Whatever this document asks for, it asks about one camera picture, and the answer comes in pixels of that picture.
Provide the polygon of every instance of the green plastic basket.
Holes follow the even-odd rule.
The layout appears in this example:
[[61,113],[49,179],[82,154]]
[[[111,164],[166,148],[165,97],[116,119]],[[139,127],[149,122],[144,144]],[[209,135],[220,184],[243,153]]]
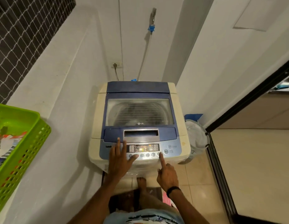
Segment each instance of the green plastic basket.
[[0,167],[0,211],[51,132],[39,113],[0,104],[0,129],[3,126],[10,135],[27,133]]

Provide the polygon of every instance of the forearm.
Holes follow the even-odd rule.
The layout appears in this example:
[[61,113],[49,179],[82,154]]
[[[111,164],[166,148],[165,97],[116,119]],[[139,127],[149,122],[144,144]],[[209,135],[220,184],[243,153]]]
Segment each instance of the forearm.
[[102,224],[108,215],[108,203],[118,180],[107,179],[87,204],[68,224]]
[[185,224],[209,224],[209,222],[189,203],[181,190],[173,190],[170,198],[179,210]]

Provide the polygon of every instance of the hand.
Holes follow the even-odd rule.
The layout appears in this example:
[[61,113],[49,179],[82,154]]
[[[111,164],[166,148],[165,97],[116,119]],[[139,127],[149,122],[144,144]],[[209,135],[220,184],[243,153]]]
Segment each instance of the hand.
[[130,169],[132,163],[138,158],[138,154],[131,156],[129,160],[126,158],[127,142],[123,142],[122,152],[120,150],[120,138],[115,146],[109,152],[108,175],[109,180],[119,181]]
[[179,181],[177,173],[172,165],[165,164],[165,160],[163,158],[163,154],[159,154],[159,158],[161,161],[162,169],[158,169],[158,177],[157,182],[161,186],[161,188],[167,192],[167,190],[173,186],[179,187]]

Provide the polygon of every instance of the black wristband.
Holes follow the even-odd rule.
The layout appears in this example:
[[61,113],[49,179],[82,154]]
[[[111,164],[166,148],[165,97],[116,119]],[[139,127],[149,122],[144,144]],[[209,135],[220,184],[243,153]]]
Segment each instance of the black wristband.
[[177,186],[170,187],[170,188],[167,190],[167,192],[166,192],[166,195],[167,195],[168,198],[170,198],[170,197],[169,197],[169,194],[170,194],[173,190],[175,190],[175,189],[181,190],[181,189],[180,189],[179,187],[177,187]]

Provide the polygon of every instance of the bare foot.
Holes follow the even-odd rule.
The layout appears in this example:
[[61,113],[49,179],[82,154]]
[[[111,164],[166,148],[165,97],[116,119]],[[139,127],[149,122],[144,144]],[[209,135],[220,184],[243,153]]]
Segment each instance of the bare foot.
[[147,191],[147,180],[145,178],[137,178],[137,185],[140,189],[140,192]]

